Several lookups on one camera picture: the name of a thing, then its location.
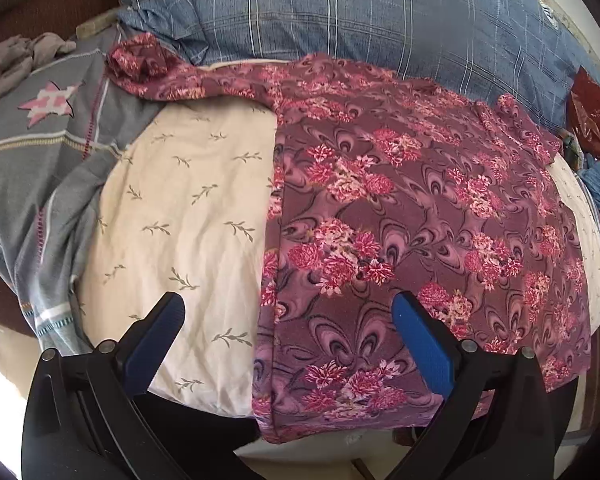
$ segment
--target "red plastic bag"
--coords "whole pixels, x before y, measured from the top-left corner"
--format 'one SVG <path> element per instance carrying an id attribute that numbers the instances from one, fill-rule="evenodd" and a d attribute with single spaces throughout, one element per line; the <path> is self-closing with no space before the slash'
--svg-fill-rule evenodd
<path id="1" fill-rule="evenodd" d="M 582 150 L 600 158 L 600 86 L 583 67 L 567 101 L 567 124 Z"/>

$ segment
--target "white bedsheet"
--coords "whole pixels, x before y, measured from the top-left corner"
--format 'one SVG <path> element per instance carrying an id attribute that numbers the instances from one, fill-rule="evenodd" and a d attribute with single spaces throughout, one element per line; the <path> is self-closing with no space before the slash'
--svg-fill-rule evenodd
<path id="1" fill-rule="evenodd" d="M 185 324 L 150 390 L 219 415 L 252 413 L 250 345 L 275 129 L 273 113 L 245 100 L 167 105 L 107 180 L 79 284 L 93 343 L 119 339 L 166 290 L 179 292 Z M 576 217 L 594 330 L 600 233 L 560 156 L 549 172 Z"/>

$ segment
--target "bedding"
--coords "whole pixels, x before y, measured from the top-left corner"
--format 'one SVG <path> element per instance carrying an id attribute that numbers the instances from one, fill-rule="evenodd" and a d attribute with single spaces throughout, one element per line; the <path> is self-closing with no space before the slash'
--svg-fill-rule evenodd
<path id="1" fill-rule="evenodd" d="M 490 105 L 510 93 L 549 129 L 564 126 L 581 65 L 600 83 L 586 49 L 538 0 L 120 1 L 122 22 L 194 64 L 325 52 Z"/>
<path id="2" fill-rule="evenodd" d="M 0 99 L 0 275 L 44 347 L 89 350 L 74 281 L 84 269 L 100 189 L 120 152 L 160 111 L 110 84 L 111 27 L 33 71 Z"/>
<path id="3" fill-rule="evenodd" d="M 82 325 L 95 344 L 120 339 L 136 319 L 149 313 L 165 290 L 181 294 L 187 305 L 185 324 L 150 390 L 217 415 L 253 416 L 253 347 L 231 340 L 227 346 L 213 339 L 224 334 L 227 319 L 240 327 L 235 335 L 248 333 L 244 340 L 251 342 L 256 332 L 269 194 L 263 200 L 253 190 L 268 189 L 275 128 L 270 110 L 254 108 L 246 100 L 223 97 L 167 104 L 107 179 L 98 228 L 78 284 Z M 259 152 L 262 160 L 249 159 L 249 166 L 236 164 L 225 174 L 218 169 L 224 168 L 224 152 Z M 594 332 L 600 323 L 599 231 L 592 213 L 583 206 L 584 191 L 564 159 L 557 154 L 547 170 L 576 221 Z M 142 198 L 135 199 L 134 192 Z M 221 213 L 231 207 L 225 196 L 239 202 L 240 216 L 250 215 L 245 223 L 254 229 L 250 232 L 253 244 L 235 244 L 232 229 L 222 229 Z M 154 223 L 156 212 L 177 219 L 177 224 L 167 227 L 170 235 L 159 240 L 142 231 Z M 210 232 L 212 226 L 217 226 L 219 237 Z M 227 253 L 230 258 L 241 258 L 249 272 L 227 265 L 228 258 L 223 256 Z M 200 284 L 192 282 L 195 275 L 205 276 L 205 287 L 220 295 L 200 298 Z M 226 291 L 218 285 L 219 276 L 231 285 Z"/>

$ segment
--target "gray cloth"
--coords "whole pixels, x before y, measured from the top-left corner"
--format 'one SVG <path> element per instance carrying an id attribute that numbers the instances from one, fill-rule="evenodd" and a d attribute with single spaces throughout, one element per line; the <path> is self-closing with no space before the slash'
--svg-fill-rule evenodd
<path id="1" fill-rule="evenodd" d="M 13 36 L 0 43 L 0 97 L 26 78 L 33 70 L 45 66 L 59 54 L 75 50 L 75 42 L 65 41 L 46 32 L 35 40 Z"/>
<path id="2" fill-rule="evenodd" d="M 110 27 L 79 41 L 0 99 L 0 274 L 43 348 L 65 355 L 90 347 L 74 283 L 100 191 L 162 108 L 109 83 L 104 55 L 121 38 Z"/>

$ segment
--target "purple floral shirt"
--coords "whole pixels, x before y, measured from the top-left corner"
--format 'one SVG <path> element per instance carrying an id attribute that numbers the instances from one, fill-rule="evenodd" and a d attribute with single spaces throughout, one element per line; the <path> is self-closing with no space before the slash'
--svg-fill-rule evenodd
<path id="1" fill-rule="evenodd" d="M 531 346 L 548 390 L 589 366 L 576 224 L 545 169 L 559 142 L 512 96 L 492 110 L 324 55 L 210 72 L 149 34 L 109 67 L 144 99 L 241 96 L 277 115 L 253 375 L 267 440 L 430 421 L 442 399 L 392 324 L 400 290 L 457 338 Z"/>

